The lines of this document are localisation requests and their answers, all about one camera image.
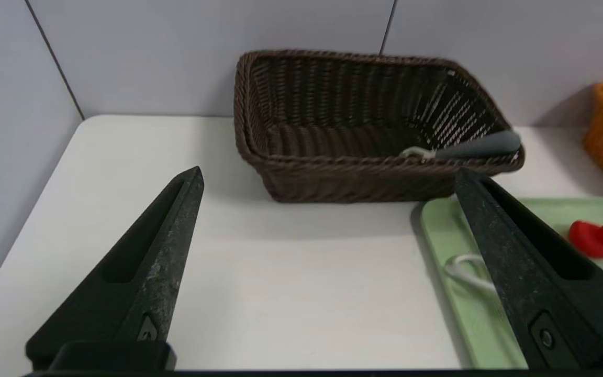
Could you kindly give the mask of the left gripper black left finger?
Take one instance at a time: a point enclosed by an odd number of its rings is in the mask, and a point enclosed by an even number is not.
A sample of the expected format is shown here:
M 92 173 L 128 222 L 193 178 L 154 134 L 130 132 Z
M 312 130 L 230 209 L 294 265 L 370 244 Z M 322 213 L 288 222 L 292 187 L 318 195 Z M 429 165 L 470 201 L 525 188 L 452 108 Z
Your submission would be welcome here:
M 171 371 L 167 342 L 204 179 L 199 167 L 165 186 L 30 337 L 34 371 Z

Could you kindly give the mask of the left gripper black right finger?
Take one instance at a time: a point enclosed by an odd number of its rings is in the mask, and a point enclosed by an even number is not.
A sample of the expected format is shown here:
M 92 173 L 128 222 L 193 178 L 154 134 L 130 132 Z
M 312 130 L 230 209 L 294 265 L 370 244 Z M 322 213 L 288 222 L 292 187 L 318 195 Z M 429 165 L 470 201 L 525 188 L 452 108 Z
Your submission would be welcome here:
M 603 270 L 486 175 L 455 194 L 528 367 L 603 369 Z

